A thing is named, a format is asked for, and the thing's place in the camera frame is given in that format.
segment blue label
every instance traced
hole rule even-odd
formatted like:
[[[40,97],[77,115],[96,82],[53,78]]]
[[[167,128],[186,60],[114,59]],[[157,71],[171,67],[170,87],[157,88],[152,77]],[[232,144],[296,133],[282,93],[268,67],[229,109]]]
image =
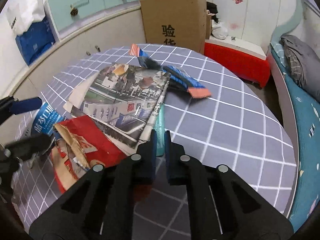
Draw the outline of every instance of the blue label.
[[[52,135],[53,125],[61,122],[63,117],[59,115],[48,103],[44,103],[40,108],[31,128],[31,135],[44,133]]]

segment folded newspaper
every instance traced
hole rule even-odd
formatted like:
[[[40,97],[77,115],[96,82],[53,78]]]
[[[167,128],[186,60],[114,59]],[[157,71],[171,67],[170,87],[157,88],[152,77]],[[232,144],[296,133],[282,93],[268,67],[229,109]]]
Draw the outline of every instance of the folded newspaper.
[[[169,85],[170,74],[114,63],[75,87],[64,108],[90,116],[125,154],[149,140]]]

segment checkered tablecloth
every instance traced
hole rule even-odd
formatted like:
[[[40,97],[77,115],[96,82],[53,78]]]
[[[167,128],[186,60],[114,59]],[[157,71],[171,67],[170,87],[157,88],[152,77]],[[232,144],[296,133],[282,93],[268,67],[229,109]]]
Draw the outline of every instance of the checkered tablecloth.
[[[283,213],[297,167],[292,143],[271,111],[239,78],[210,58],[178,47],[139,46],[161,64],[182,67],[212,93],[206,99],[192,99],[183,92],[167,93],[165,128],[171,131],[172,141],[183,145],[186,154],[205,165],[228,165]],[[64,103],[92,73],[113,62],[139,64],[128,50],[109,49],[67,66],[43,88],[42,100],[69,117]],[[34,113],[24,115],[17,138],[32,117]],[[164,158],[157,159],[156,172],[151,194],[135,207],[133,239],[190,239],[185,187],[168,185]],[[39,159],[32,170],[23,164],[12,186],[26,228],[60,196],[47,156]]]

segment silver bolt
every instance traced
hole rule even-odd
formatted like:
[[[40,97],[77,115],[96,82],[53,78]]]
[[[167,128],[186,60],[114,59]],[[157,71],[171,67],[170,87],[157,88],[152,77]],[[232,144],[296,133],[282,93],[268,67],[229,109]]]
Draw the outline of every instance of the silver bolt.
[[[188,155],[182,155],[182,156],[180,157],[180,160],[183,161],[183,162],[188,162],[188,161],[190,161],[190,156],[188,156]]]
[[[99,172],[99,171],[102,171],[103,170],[103,165],[101,164],[96,164],[93,166],[92,168],[95,172]]]
[[[133,161],[138,161],[141,159],[141,155],[140,154],[134,154],[131,156],[131,160]]]
[[[218,170],[219,170],[220,172],[225,173],[225,172],[227,172],[229,169],[228,169],[228,166],[226,166],[226,165],[220,165],[220,166],[218,167]]]
[[[5,155],[7,158],[9,158],[10,155],[11,155],[10,150],[9,150],[9,149],[5,149],[5,150],[4,150],[4,155]]]

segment cardboard box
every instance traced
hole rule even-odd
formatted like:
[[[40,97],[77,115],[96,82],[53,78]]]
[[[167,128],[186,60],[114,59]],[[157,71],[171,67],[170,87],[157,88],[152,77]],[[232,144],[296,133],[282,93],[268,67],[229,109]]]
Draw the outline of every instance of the cardboard box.
[[[204,53],[206,0],[140,0],[148,43]]]
[[[210,39],[211,30],[212,30],[212,18],[211,16],[207,15],[207,24],[206,24],[206,31],[205,31],[205,39]]]

